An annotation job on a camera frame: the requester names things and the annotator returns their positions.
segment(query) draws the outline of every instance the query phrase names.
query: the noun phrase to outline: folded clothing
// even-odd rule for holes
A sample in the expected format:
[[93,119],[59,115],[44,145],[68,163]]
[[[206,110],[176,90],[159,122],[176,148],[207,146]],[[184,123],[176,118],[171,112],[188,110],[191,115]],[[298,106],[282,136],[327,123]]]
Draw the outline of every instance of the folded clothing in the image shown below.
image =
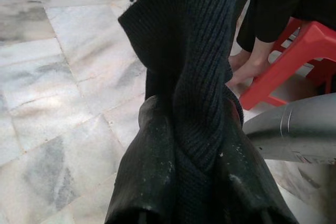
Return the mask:
[[[234,33],[231,26],[234,8],[235,0],[138,0],[119,18],[137,56],[148,68],[146,97],[162,97],[165,106],[170,108],[165,123],[169,122],[172,129],[169,131],[169,146],[173,148],[174,155],[162,156],[163,159],[166,158],[162,162],[174,164],[174,168],[170,170],[172,174],[168,170],[158,170],[158,173],[161,171],[166,174],[169,186],[164,189],[159,187],[152,193],[160,198],[160,194],[167,195],[164,192],[168,190],[174,197],[169,197],[170,200],[167,201],[173,202],[172,205],[162,207],[158,202],[161,207],[154,207],[148,203],[153,195],[145,196],[141,189],[138,194],[143,194],[143,204],[139,204],[138,200],[135,204],[130,194],[125,193],[127,187],[133,187],[129,190],[134,194],[134,188],[141,188],[136,187],[136,183],[130,183],[133,181],[132,168],[143,171],[143,176],[146,169],[151,170],[154,180],[159,176],[155,175],[155,167],[153,170],[153,166],[144,165],[149,162],[139,164],[131,161],[132,156],[137,156],[131,153],[138,151],[147,157],[157,157],[161,155],[160,152],[165,152],[157,146],[149,148],[147,144],[139,144],[148,140],[149,132],[152,132],[152,124],[143,125],[143,129],[140,126],[138,136],[121,162],[106,223],[138,223],[124,219],[127,213],[137,211],[155,213],[150,216],[160,222],[154,223],[245,223],[254,220],[254,215],[257,216],[255,220],[261,218],[257,213],[264,212],[265,209],[273,209],[277,216],[281,216],[281,221],[287,221],[282,223],[296,223],[263,160],[242,137],[244,134],[237,133],[242,131],[242,109],[234,94],[225,86],[232,77],[228,55]],[[167,127],[164,123],[157,127],[157,134],[160,135],[160,129],[163,132],[163,140],[167,138]],[[234,147],[244,145],[248,147],[242,147],[243,151],[239,155],[245,156],[236,164],[244,165],[245,168],[232,164],[230,166],[230,162],[235,162],[234,154],[228,156],[230,160],[227,163],[223,163],[227,159],[220,156],[220,153],[233,153]],[[139,181],[142,175],[140,173],[134,178]],[[224,185],[226,179],[227,187],[224,191],[220,190],[221,197],[214,196],[217,190],[215,185]],[[154,180],[146,180],[146,185],[153,185]],[[240,190],[235,194],[227,191],[229,188],[243,189],[249,187],[249,184],[254,188],[246,192]],[[240,209],[230,209],[230,204]],[[163,208],[169,209],[169,214],[159,210]]]

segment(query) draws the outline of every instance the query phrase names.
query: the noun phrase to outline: grout line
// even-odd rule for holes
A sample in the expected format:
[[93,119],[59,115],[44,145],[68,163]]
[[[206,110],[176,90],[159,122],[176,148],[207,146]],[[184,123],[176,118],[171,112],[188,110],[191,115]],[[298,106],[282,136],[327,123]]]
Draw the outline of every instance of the grout line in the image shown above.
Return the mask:
[[15,133],[15,140],[16,140],[16,142],[17,142],[17,144],[18,144],[18,146],[19,146],[19,148],[20,148],[20,150],[21,150],[21,155],[19,155],[18,157],[21,157],[23,154],[26,153],[26,151],[24,150],[24,148],[23,148],[23,146],[21,145],[21,142],[20,142],[20,140],[19,140],[19,135],[18,135],[18,133],[17,133],[17,130],[16,130],[16,127],[15,127],[15,124],[14,124],[14,120],[13,120],[12,114],[10,113],[10,110],[8,109],[7,98],[5,97],[5,93],[3,92],[3,90],[1,90],[1,94],[2,94],[2,97],[3,97],[3,99],[4,99],[5,108],[6,108],[6,110],[7,110],[7,113],[8,113],[8,115],[9,115],[9,117],[10,117],[10,120],[11,120],[10,122],[11,122],[11,124],[12,124],[13,130],[14,130],[14,133]]
[[103,119],[106,121],[106,123],[107,123],[107,125],[108,125],[108,127],[109,127],[109,129],[110,129],[110,131],[111,131],[111,133],[112,133],[112,135],[117,139],[118,144],[121,146],[121,148],[122,148],[122,149],[124,150],[124,152],[125,152],[127,148],[125,148],[125,147],[122,145],[122,143],[121,143],[121,141],[120,141],[118,135],[116,134],[116,132],[114,132],[112,126],[109,124],[109,121],[106,119],[105,115],[104,115],[103,113],[102,113],[101,115],[102,115]]
[[108,181],[112,176],[117,176],[117,173],[118,173],[118,171],[115,172],[115,173],[112,173],[112,174],[109,175],[106,179],[104,179],[102,182],[97,183],[97,184],[96,184],[95,186],[93,186],[90,190],[87,190],[85,193],[83,193],[82,195],[78,196],[76,199],[74,199],[74,200],[73,200],[72,202],[70,202],[68,205],[64,206],[63,209],[65,209],[65,208],[70,208],[70,212],[72,213],[72,212],[73,212],[72,204],[73,204],[76,200],[78,200],[78,199],[80,199],[80,198],[83,198],[83,197],[85,197],[85,196],[88,196],[88,195],[94,193],[95,191],[97,191],[97,190],[99,189],[99,187],[100,187],[101,185],[103,185],[106,181]]
[[[16,44],[21,44],[21,43],[27,43],[27,42],[33,42],[33,41],[44,41],[44,40],[51,40],[51,39],[57,39],[56,37],[54,38],[49,38],[49,39],[37,39],[37,40],[31,40],[31,41],[25,41],[25,42],[20,42],[20,43],[16,43]],[[4,68],[4,67],[8,67],[8,66],[13,66],[13,65],[18,65],[18,64],[21,64],[21,63],[28,63],[28,62],[32,62],[32,61],[36,61],[36,60],[41,60],[41,59],[45,59],[45,58],[48,58],[48,57],[55,57],[55,56],[59,56],[60,54],[57,53],[57,54],[54,54],[54,55],[48,55],[48,56],[42,56],[42,57],[38,57],[38,58],[35,58],[35,59],[31,59],[31,60],[23,60],[23,61],[19,61],[19,62],[15,62],[15,63],[10,63],[10,64],[6,64],[6,65],[1,65],[0,68]]]
[[71,69],[71,66],[70,66],[70,64],[69,64],[69,61],[68,61],[68,59],[67,59],[67,57],[66,57],[66,54],[64,53],[64,49],[63,49],[63,47],[62,47],[62,45],[61,45],[61,43],[60,43],[60,41],[59,41],[59,39],[58,39],[58,37],[57,37],[56,32],[55,32],[55,35],[56,35],[57,43],[58,43],[58,45],[59,45],[59,47],[60,47],[60,49],[61,49],[61,51],[62,51],[62,54],[63,54],[63,57],[64,57],[64,61],[65,61],[66,64],[68,65],[68,68],[69,68],[69,70],[70,70],[70,73],[71,73],[71,75],[72,75],[72,78],[73,78],[73,80],[74,80],[74,83],[75,83],[75,85],[76,85],[76,87],[77,87],[77,90],[78,90],[80,96],[83,98],[83,102],[84,102],[84,104],[85,104],[85,106],[86,106],[86,109],[87,109],[87,110],[89,111],[89,113],[94,117],[95,115],[94,115],[93,112],[90,110],[90,107],[89,107],[89,105],[88,105],[88,102],[87,102],[86,97],[84,96],[82,90],[81,90],[80,87],[78,86],[78,83],[79,83],[79,82],[77,81],[77,79],[76,79],[76,77],[75,77],[75,75],[74,75],[74,72],[73,72],[72,69]]
[[20,157],[22,157],[22,156],[24,156],[24,155],[28,155],[30,152],[32,152],[32,151],[34,151],[34,150],[40,148],[41,146],[43,146],[43,145],[45,145],[45,144],[50,143],[51,141],[56,141],[57,138],[61,137],[62,135],[67,134],[68,132],[74,130],[75,128],[77,128],[77,127],[79,127],[79,126],[81,126],[82,124],[88,122],[89,120],[92,120],[93,118],[97,118],[97,117],[99,117],[99,116],[101,116],[101,115],[102,115],[102,114],[95,115],[95,116],[93,116],[93,117],[91,117],[91,118],[89,118],[89,119],[87,119],[87,120],[85,120],[85,121],[83,121],[83,122],[81,122],[81,123],[79,123],[79,124],[76,124],[73,128],[68,129],[67,131],[61,132],[60,134],[58,134],[57,136],[55,136],[55,137],[53,137],[53,138],[51,138],[51,139],[46,139],[46,140],[44,140],[42,143],[40,143],[40,144],[38,144],[38,145],[36,145],[36,146],[34,146],[34,147],[28,149],[28,150],[24,150],[24,149],[23,149],[24,152],[23,152],[23,154],[22,154],[21,156],[18,156],[18,157],[16,157],[16,158],[14,158],[14,159],[8,161],[7,163],[3,164],[1,167],[6,166],[7,164],[9,164],[9,163],[11,163],[11,162],[13,162],[13,161],[16,161],[17,159],[19,159]]

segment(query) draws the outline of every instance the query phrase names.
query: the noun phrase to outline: person's leg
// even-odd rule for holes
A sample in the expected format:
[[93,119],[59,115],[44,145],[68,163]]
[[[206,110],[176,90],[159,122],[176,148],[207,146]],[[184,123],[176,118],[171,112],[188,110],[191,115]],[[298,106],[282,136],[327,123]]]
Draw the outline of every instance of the person's leg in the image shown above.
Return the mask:
[[228,86],[232,87],[247,78],[255,77],[269,66],[268,56],[273,44],[286,27],[299,2],[300,0],[255,0],[255,12],[253,19],[251,18],[254,22],[249,24],[254,25],[254,47],[246,63],[234,72],[233,78],[227,83]]
[[251,56],[255,41],[255,6],[256,0],[250,0],[246,15],[239,29],[237,43],[242,50],[229,57],[229,63],[232,71],[235,72],[244,65]]
[[248,78],[258,76],[268,67],[268,56],[274,42],[263,42],[256,38],[254,48],[248,60],[236,72],[232,79],[226,83],[228,87],[233,87]]

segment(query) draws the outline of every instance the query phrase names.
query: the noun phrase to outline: ribbed knit fabric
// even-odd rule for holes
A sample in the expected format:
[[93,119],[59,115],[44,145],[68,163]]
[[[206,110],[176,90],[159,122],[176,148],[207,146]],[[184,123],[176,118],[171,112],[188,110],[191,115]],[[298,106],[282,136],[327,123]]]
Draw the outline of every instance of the ribbed knit fabric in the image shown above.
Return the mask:
[[234,0],[139,0],[119,18],[136,54],[159,80],[147,85],[158,82],[165,87],[157,92],[172,98],[176,223],[216,223],[209,201],[215,157],[225,140],[224,96],[238,104],[225,86],[232,76],[227,57],[233,8]]

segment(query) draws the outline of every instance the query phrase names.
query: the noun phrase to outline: marble floor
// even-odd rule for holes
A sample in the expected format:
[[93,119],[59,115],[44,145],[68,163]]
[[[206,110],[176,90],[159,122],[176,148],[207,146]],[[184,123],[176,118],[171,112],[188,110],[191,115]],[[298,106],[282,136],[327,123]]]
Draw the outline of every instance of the marble floor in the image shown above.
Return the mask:
[[[144,99],[129,5],[0,0],[0,224],[103,223]],[[268,165],[301,224],[328,223],[330,167]]]

